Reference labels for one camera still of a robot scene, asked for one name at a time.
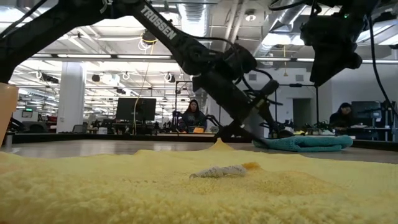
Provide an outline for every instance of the yellow shag rug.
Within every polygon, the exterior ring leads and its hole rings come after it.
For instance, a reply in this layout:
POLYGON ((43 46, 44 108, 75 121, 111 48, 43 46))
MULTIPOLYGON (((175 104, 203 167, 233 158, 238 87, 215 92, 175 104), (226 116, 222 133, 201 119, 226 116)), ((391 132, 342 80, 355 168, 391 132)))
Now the yellow shag rug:
POLYGON ((0 153, 0 223, 398 223, 398 166, 236 151, 0 153), (246 176, 195 178, 258 163, 246 176))

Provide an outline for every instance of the teal towel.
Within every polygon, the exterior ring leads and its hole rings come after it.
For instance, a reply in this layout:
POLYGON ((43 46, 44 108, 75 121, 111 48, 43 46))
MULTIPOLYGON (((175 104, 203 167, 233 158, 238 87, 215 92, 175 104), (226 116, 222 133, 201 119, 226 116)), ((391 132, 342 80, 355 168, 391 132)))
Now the teal towel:
POLYGON ((265 139, 264 142, 253 141, 253 144, 264 149, 291 152, 335 152, 352 146, 353 140, 349 136, 293 136, 283 139, 265 139))

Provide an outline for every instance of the woman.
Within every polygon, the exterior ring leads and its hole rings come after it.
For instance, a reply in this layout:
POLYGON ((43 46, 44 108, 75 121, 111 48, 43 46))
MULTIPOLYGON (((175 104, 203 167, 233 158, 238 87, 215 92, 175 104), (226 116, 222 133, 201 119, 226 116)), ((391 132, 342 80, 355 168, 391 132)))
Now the woman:
POLYGON ((329 124, 339 131, 344 131, 354 125, 351 105, 349 103, 342 103, 338 111, 330 116, 329 124))
POLYGON ((191 100, 188 109, 182 115, 182 119, 187 126, 185 129, 187 129, 188 132, 192 132, 189 127, 204 127, 206 130, 207 122, 205 118, 206 116, 199 110, 197 100, 191 100))

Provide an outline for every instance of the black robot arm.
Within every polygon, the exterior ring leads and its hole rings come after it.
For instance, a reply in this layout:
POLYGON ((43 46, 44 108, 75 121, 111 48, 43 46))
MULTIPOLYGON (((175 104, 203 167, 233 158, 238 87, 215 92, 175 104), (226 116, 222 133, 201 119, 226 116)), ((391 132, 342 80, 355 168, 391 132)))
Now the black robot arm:
MULTIPOLYGON (((58 4, 19 29, 0 39, 0 82, 7 83, 16 66, 56 41, 73 28, 87 26, 103 19, 134 16, 172 53, 176 62, 189 75, 194 75, 193 88, 204 89, 234 119, 235 128, 245 131, 245 120, 252 114, 266 120, 278 130, 269 111, 266 96, 279 84, 271 80, 262 90, 248 97, 233 82, 257 67, 254 57, 245 48, 234 44, 226 52, 207 49, 190 36, 176 29, 146 0, 59 0, 58 4)), ((254 138, 262 138, 250 133, 254 138)))
POLYGON ((361 66, 362 58, 355 53, 356 41, 362 31, 369 27, 367 17, 381 0, 307 2, 312 4, 313 11, 308 22, 300 28, 301 39, 315 51, 310 81, 320 86, 346 68, 357 69, 361 66), (320 12, 317 3, 330 7, 341 6, 341 9, 331 16, 317 16, 320 12))

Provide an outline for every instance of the cable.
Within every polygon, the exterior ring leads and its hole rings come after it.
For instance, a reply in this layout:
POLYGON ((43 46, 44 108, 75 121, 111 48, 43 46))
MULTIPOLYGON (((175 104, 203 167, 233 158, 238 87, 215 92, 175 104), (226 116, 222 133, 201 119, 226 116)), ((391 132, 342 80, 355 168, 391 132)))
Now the cable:
MULTIPOLYGON (((152 45, 152 49, 150 50, 150 54, 152 55, 152 53, 154 52, 154 48, 155 48, 155 45, 152 45)), ((136 103, 134 104, 134 111, 133 111, 133 113, 134 113, 134 115, 133 115, 133 126, 134 126, 134 135, 137 135, 137 124, 136 124, 136 109, 137 109, 137 104, 138 104, 138 100, 139 100, 139 98, 140 98, 140 96, 141 96, 141 93, 142 93, 142 90, 144 89, 144 85, 145 85, 145 81, 146 81, 146 79, 147 79, 147 75, 148 75, 148 70, 149 70, 149 62, 148 62, 148 66, 147 66, 147 71, 145 72, 145 76, 144 76, 144 79, 142 80, 142 85, 141 85, 141 89, 139 90, 139 94, 138 94, 138 97, 137 97, 137 99, 136 99, 136 103)))
POLYGON ((386 93, 386 91, 385 91, 385 89, 384 89, 384 87, 383 87, 383 85, 381 83, 379 72, 377 70, 377 66, 376 66, 376 50, 374 48, 374 34, 373 34, 372 15, 368 15, 368 22, 369 22, 369 31, 370 31, 370 35, 371 35, 370 36, 370 38, 371 38, 371 53, 372 53, 372 65, 373 65, 374 75, 376 76, 377 84, 379 85, 380 90, 383 93, 383 95, 384 95, 384 97, 385 97, 385 99, 387 101, 388 107, 391 108, 394 116, 396 118, 398 118, 398 113, 397 113, 396 109, 392 106, 392 103, 391 103, 390 99, 387 96, 387 93, 386 93))
POLYGON ((306 2, 307 1, 303 0, 303 1, 299 1, 299 2, 296 2, 296 3, 293 3, 293 4, 289 4, 289 5, 286 5, 286 6, 272 7, 272 5, 274 5, 276 3, 276 2, 274 2, 274 3, 272 3, 272 4, 270 4, 268 6, 268 9, 271 10, 271 11, 281 11, 281 10, 286 10, 286 9, 290 9, 290 8, 305 4, 306 2))
POLYGON ((20 24, 21 22, 23 22, 26 18, 28 18, 29 16, 31 16, 33 14, 33 12, 35 12, 40 6, 42 6, 47 0, 40 0, 35 6, 33 6, 32 9, 30 9, 27 13, 25 13, 20 19, 18 19, 17 21, 13 22, 11 25, 9 25, 5 30, 3 30, 0 33, 0 38, 3 38, 4 36, 8 35, 13 28, 15 28, 16 26, 18 26, 18 24, 20 24))
POLYGON ((255 93, 255 90, 249 85, 248 81, 244 77, 243 67, 242 67, 241 59, 240 59, 239 54, 238 54, 238 50, 237 50, 235 45, 230 40, 226 40, 226 39, 221 38, 221 37, 196 37, 196 36, 192 36, 192 35, 191 35, 191 37, 199 39, 199 40, 220 40, 220 41, 225 41, 225 42, 229 43, 229 46, 231 47, 232 51, 235 53, 236 63, 240 65, 239 66, 240 67, 239 78, 235 82, 235 85, 237 85, 240 81, 243 81, 243 83, 246 86, 246 88, 248 88, 250 91, 255 93))

